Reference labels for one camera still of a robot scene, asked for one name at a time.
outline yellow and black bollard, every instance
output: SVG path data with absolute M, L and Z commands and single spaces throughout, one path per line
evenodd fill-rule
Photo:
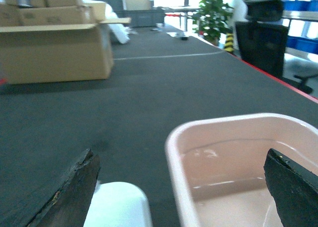
M 232 29 L 229 33 L 227 33 L 224 50 L 230 54 L 233 54 L 234 53 L 233 43 L 234 43 L 234 36 L 233 36 L 233 29 Z

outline cardboard box stack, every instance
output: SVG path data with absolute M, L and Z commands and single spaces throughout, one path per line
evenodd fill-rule
M 0 26 L 96 23 L 82 0 L 5 0 L 0 3 Z

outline small black object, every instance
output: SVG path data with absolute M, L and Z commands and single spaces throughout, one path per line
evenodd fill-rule
M 274 149 L 267 153 L 264 170 L 283 226 L 318 226 L 318 177 Z
M 182 36 L 182 37 L 180 37 L 180 39 L 183 40 L 183 41 L 188 40 L 188 38 L 189 38 L 189 36 Z

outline plastic container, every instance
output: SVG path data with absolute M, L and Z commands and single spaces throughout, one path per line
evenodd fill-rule
M 284 9 L 289 11 L 307 11 L 309 4 L 309 1 L 285 1 Z
M 295 48 L 297 44 L 297 39 L 298 39 L 297 37 L 288 36 L 286 46 L 290 48 Z
M 318 0 L 310 1 L 308 6 L 308 11 L 318 11 Z
M 132 27 L 152 27 L 156 23 L 164 23 L 165 13 L 163 9 L 125 11 L 126 17 L 131 17 Z
M 83 227 L 152 227 L 144 192 L 126 182 L 102 184 L 95 191 Z
M 296 49 L 304 52 L 318 54 L 318 40 L 300 38 L 297 40 Z
M 318 175 L 318 130 L 280 114 L 200 120 L 165 144 L 183 227 L 282 227 L 264 176 L 274 148 Z

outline red table edge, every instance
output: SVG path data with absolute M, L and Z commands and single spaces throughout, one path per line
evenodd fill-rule
M 301 90 L 299 90 L 299 89 L 297 89 L 297 88 L 291 86 L 290 84 L 287 84 L 286 82 L 282 81 L 281 79 L 276 78 L 276 77 L 272 76 L 271 74 L 269 74 L 269 73 L 267 73 L 267 72 L 261 70 L 260 68 L 257 68 L 257 67 L 255 67 L 255 66 L 251 65 L 250 63 L 247 63 L 247 62 L 243 61 L 243 60 L 240 59 L 239 57 L 236 57 L 236 58 L 239 59 L 240 61 L 244 62 L 245 64 L 249 65 L 250 67 L 254 68 L 255 70 L 257 70 L 257 71 L 259 71 L 259 72 L 261 72 L 261 73 L 267 75 L 268 77 L 272 78 L 273 80 L 277 81 L 278 83 L 281 83 L 282 85 L 288 87 L 289 89 L 291 89 L 291 90 L 297 92 L 298 94 L 301 94 L 302 96 L 306 97 L 307 99 L 310 99 L 311 101 L 313 101 L 313 102 L 315 102 L 315 103 L 318 104 L 318 98 L 313 97 L 313 96 L 311 96 L 311 95 L 309 95 L 309 94 L 306 94 L 306 93 L 302 92 Z
M 5 79 L 0 79 L 0 85 L 5 84 L 6 80 Z

